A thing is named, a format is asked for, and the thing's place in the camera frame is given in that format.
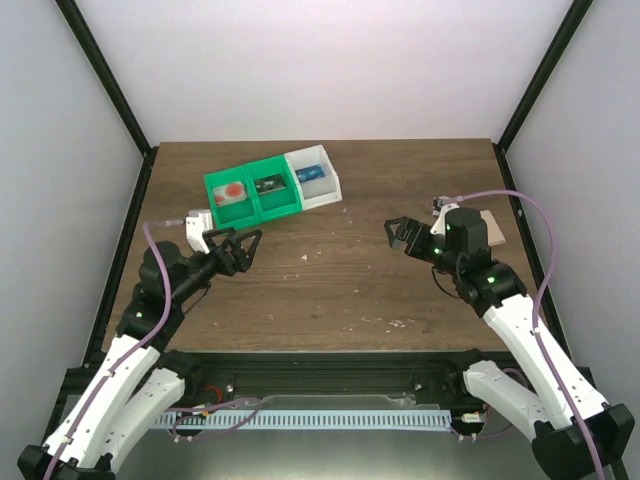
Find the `pink leather card holder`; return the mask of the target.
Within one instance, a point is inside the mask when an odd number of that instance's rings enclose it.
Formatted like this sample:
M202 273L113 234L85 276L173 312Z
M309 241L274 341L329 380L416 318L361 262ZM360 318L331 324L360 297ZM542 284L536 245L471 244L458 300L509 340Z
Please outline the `pink leather card holder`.
M488 245L495 247L506 242L506 238L490 210L480 212L487 225Z

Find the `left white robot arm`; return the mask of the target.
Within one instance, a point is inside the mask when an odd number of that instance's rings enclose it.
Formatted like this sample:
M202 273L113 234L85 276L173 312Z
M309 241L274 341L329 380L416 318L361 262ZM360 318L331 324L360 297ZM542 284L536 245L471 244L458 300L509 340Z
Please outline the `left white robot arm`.
M262 233L184 223L196 236L192 255L169 241L148 242L104 360L66 419L43 444L24 448L17 461L24 478L113 479L162 413L198 396L195 359L167 348L185 318L183 305L208 291L215 276L248 271Z

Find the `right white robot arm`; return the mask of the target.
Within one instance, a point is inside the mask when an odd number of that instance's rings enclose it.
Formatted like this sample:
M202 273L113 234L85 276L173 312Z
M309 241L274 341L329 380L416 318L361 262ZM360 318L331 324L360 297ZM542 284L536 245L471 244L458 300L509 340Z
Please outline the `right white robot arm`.
M584 377L534 313L534 301L507 264L494 259L482 213L444 205L434 225L387 220L391 247L448 274L459 297L504 342L529 380L523 386L493 361L463 371L469 394L493 407L531 443L551 479L581 479L619 461L635 420Z

